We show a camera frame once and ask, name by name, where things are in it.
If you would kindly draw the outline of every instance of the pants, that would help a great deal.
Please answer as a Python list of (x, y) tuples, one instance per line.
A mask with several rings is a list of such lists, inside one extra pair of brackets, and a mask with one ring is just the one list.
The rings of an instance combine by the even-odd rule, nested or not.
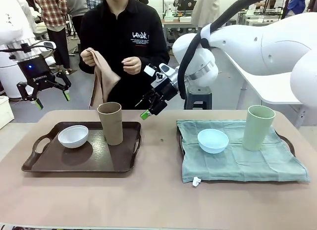
[(48, 29), (48, 35), (49, 39), (56, 44), (54, 52), (56, 65), (63, 65), (65, 69), (70, 68), (65, 28), (58, 32)]
[(73, 25), (74, 25), (75, 31), (77, 32), (79, 39), (80, 39), (80, 27), (81, 27), (81, 20), (82, 19), (83, 19), (83, 16), (72, 17)]

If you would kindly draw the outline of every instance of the white bowl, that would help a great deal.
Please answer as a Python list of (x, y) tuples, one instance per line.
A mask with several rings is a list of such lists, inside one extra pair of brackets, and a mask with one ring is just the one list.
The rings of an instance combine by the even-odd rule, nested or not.
[(217, 154), (226, 149), (229, 144), (229, 138), (220, 130), (207, 129), (199, 132), (198, 143), (203, 151)]
[(82, 125), (68, 127), (58, 135), (58, 141), (67, 148), (78, 148), (88, 139), (88, 128)]

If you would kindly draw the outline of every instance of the green cup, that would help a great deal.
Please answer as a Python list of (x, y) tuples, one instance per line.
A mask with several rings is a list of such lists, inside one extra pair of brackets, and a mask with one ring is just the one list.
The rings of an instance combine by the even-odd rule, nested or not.
[(275, 116), (275, 111), (266, 106), (250, 106), (242, 146), (250, 151), (259, 150)]

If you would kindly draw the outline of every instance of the hand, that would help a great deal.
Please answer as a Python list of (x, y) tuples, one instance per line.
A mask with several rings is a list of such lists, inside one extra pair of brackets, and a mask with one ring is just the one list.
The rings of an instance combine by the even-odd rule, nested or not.
[(128, 74), (135, 75), (141, 72), (142, 62), (138, 57), (125, 58), (122, 63), (123, 70)]
[(88, 50), (84, 50), (81, 52), (80, 56), (83, 58), (84, 63), (86, 63), (88, 66), (95, 66), (95, 60), (93, 55), (88, 51)]

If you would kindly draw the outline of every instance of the plaid shirt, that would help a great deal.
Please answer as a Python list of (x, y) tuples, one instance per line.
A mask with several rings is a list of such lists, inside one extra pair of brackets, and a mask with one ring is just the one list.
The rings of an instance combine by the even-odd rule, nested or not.
[(88, 9), (93, 9), (102, 2), (103, 0), (87, 0)]
[(35, 0), (42, 9), (42, 21), (46, 26), (56, 27), (66, 25), (66, 0)]

